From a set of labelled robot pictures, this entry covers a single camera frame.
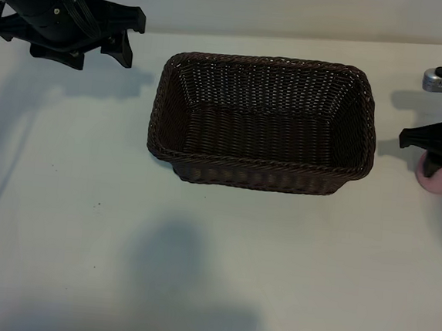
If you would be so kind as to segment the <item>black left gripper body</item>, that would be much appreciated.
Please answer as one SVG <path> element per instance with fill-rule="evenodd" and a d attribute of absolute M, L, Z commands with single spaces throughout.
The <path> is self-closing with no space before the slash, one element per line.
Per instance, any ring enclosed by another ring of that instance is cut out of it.
<path fill-rule="evenodd" d="M 117 33 L 141 34 L 146 16 L 140 7 L 104 0 L 0 0 L 15 13 L 0 15 L 0 36 L 49 49 L 88 52 Z"/>

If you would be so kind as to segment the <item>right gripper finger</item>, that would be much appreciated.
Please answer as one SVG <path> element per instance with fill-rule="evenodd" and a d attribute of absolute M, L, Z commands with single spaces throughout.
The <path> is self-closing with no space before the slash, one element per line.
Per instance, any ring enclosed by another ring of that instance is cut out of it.
<path fill-rule="evenodd" d="M 423 176 L 431 178 L 440 169 L 442 169 L 442 156 L 428 151 L 422 165 Z"/>

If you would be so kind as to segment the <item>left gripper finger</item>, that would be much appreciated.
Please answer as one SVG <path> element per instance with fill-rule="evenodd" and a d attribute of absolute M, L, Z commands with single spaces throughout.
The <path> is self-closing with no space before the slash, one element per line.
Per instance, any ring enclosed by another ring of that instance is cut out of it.
<path fill-rule="evenodd" d="M 48 59 L 66 65 L 74 70 L 83 70 L 85 56 L 83 54 L 73 55 L 68 52 L 58 52 L 40 45 L 31 44 L 30 54 L 34 58 Z"/>
<path fill-rule="evenodd" d="M 108 37 L 101 45 L 100 53 L 111 56 L 124 68 L 130 69 L 133 64 L 133 52 L 127 34 L 117 33 Z"/>

